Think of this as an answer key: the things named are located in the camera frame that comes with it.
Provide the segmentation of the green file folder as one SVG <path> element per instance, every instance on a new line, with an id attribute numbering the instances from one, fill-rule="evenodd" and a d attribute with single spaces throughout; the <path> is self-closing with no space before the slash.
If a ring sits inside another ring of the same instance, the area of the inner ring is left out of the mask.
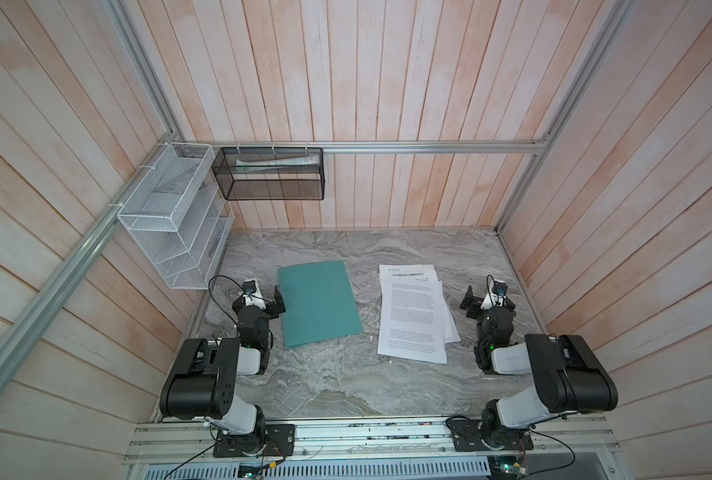
<path id="1" fill-rule="evenodd" d="M 286 347 L 363 332 L 344 261 L 284 267 L 279 270 L 279 288 L 286 308 L 282 315 Z"/>

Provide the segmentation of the printed paper sheet with title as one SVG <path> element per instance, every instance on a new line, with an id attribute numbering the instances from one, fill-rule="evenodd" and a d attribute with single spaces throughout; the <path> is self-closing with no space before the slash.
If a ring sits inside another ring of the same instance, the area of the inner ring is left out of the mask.
<path id="1" fill-rule="evenodd" d="M 384 283 L 388 278 L 396 277 L 433 281 L 443 286 L 433 265 L 380 265 L 379 274 L 381 283 Z M 446 343 L 455 343 L 461 340 L 450 309 L 447 309 L 444 336 Z"/>

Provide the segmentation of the printed paper sheet dense text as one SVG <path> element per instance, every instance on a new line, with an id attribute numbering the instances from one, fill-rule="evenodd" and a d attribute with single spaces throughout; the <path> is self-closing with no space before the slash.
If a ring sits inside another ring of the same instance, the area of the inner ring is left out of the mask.
<path id="1" fill-rule="evenodd" d="M 391 277 L 382 285 L 378 353 L 446 364 L 448 318 L 438 280 Z"/>

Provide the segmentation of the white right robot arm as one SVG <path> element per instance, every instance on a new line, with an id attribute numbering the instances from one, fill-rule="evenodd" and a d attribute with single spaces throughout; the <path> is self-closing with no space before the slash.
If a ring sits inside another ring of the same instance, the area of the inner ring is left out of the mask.
<path id="1" fill-rule="evenodd" d="M 460 308 L 476 321 L 473 348 L 478 367 L 486 374 L 522 376 L 533 385 L 507 398 L 491 400 L 481 420 L 462 420 L 459 438 L 474 449 L 528 447 L 531 426 L 572 414 L 612 411 L 619 395 L 611 376 L 585 339 L 579 335 L 526 334 L 511 341 L 515 303 L 508 286 L 489 278 L 487 292 L 477 296 L 469 287 Z"/>

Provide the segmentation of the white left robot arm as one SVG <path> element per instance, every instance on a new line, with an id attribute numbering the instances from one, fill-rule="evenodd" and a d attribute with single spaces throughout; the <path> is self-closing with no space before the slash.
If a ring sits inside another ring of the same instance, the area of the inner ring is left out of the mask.
<path id="1" fill-rule="evenodd" d="M 232 305 L 237 335 L 186 340 L 163 386 L 159 409 L 165 418 L 204 421 L 215 435 L 217 458 L 285 458 L 293 454 L 295 427 L 268 424 L 259 406 L 236 393 L 239 376 L 267 370 L 274 347 L 270 322 L 286 312 L 283 296 L 275 287 L 271 300 L 262 298 L 254 280 L 242 290 Z"/>

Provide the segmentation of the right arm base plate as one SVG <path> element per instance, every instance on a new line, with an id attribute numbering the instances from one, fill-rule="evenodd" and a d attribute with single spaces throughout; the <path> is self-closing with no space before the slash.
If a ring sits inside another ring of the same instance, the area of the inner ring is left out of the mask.
<path id="1" fill-rule="evenodd" d="M 453 416 L 445 420 L 456 452 L 528 451 L 534 442 L 526 430 L 503 427 L 497 420 Z"/>

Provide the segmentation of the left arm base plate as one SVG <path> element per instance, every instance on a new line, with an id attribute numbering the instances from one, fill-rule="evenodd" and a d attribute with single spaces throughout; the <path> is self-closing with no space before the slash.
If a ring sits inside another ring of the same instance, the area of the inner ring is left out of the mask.
<path id="1" fill-rule="evenodd" d="M 253 433 L 247 435 L 219 433 L 213 456 L 254 458 L 266 455 L 285 458 L 293 455 L 295 441 L 294 424 L 258 426 Z"/>

